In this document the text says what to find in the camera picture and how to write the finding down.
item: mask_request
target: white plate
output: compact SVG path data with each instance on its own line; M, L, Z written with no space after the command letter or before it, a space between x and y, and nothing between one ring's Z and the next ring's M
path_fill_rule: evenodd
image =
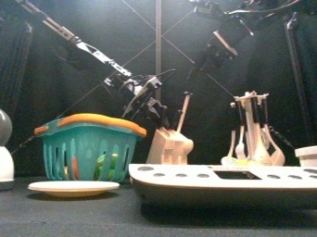
M28 189L60 197L83 197L117 189L119 185L111 181L37 181L29 183Z

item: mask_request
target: display screen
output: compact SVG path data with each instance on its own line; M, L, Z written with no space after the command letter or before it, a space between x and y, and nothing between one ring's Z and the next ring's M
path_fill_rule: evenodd
M212 171L223 180L261 180L257 175L247 171Z

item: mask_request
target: teal basket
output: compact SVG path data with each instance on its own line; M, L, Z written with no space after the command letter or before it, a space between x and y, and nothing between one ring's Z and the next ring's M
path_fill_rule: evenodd
M119 182L125 178L135 144L145 130L123 119L76 114L48 122L34 134L42 138L49 180Z

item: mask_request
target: spatula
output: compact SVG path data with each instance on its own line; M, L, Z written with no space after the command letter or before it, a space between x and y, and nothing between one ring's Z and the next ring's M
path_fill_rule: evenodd
M255 96L250 98L251 107L252 107L252 120L255 125L255 137L250 139L255 139L255 152L252 159L257 163L263 166L271 166L271 158L269 152L265 149L262 139L261 139L261 127L259 127L259 116L258 116L258 99Z
M238 108L238 113L239 113L239 119L240 119L240 136L239 136L239 142L238 145L235 146L235 155L238 159L244 159L244 152L243 152L243 125L244 125L244 120L243 120L243 109L242 109L242 102L236 101L235 106Z

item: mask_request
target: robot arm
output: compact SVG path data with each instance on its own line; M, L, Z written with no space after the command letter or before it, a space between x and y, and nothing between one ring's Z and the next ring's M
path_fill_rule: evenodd
M243 0L238 10L224 12L212 0L190 0L194 5L194 13L202 17L220 22L219 29L212 33L204 49L196 56L188 74L188 80L198 71L208 72L222 66L226 59L232 59L238 52L234 49L236 43L254 31L269 25L277 13L283 12L303 0L293 0L285 5L271 0Z
M140 81L135 80L131 77L132 73L124 69L113 59L108 58L95 47L85 44L80 38L61 27L26 0L10 1L24 9L34 21L52 30L53 33L61 37L64 42L69 43L72 50L75 49L79 50L79 52L84 52L84 54L92 56L117 71L117 74L112 78L105 78L104 83L108 87L117 90L128 101L123 118L133 119L135 115L141 112L159 126L168 128L168 120L164 115L162 115L164 106L152 97L155 90L162 85L159 79L156 77L147 77L141 78Z

